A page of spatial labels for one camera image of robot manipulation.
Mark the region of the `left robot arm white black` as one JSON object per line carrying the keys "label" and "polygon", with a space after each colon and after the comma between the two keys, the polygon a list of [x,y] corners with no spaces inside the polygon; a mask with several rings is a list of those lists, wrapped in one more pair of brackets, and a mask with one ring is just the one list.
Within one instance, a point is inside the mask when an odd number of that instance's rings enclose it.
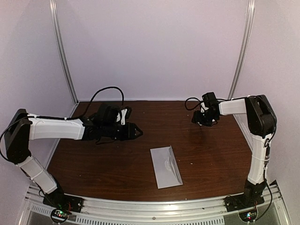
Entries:
{"label": "left robot arm white black", "polygon": [[19,109],[9,126],[1,134],[5,141],[2,157],[23,170],[46,194],[57,208],[67,204],[58,181],[46,171],[29,150],[29,142],[37,139],[72,139],[99,142],[101,138],[116,141],[134,140],[143,135],[135,124],[128,122],[132,109],[121,109],[101,104],[98,111],[88,117],[58,118],[29,114]]}

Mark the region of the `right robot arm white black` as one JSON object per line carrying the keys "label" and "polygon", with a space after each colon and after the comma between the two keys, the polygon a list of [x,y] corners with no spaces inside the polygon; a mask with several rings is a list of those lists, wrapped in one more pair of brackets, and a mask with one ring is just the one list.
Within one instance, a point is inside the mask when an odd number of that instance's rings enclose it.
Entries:
{"label": "right robot arm white black", "polygon": [[258,195],[266,187],[266,170],[270,160],[270,145],[276,133],[277,118],[265,95],[240,97],[231,100],[216,98],[214,92],[202,96],[193,108],[192,123],[212,127],[220,116],[244,114],[247,116],[248,129],[252,134],[252,158],[244,193],[240,203],[250,207],[258,200]]}

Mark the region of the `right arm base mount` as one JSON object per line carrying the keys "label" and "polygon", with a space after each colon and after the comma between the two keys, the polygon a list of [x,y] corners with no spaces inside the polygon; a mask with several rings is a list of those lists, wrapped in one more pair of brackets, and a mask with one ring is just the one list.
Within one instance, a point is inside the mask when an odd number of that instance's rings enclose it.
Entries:
{"label": "right arm base mount", "polygon": [[247,200],[244,194],[228,195],[224,198],[227,212],[252,208],[255,205],[263,204],[264,202],[263,197],[258,197],[256,200]]}

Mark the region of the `white envelope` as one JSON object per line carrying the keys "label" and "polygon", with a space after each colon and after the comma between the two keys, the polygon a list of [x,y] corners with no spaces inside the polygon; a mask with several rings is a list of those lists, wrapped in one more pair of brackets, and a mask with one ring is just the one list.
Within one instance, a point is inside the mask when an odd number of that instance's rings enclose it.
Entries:
{"label": "white envelope", "polygon": [[158,189],[183,185],[171,146],[150,149],[150,154]]}

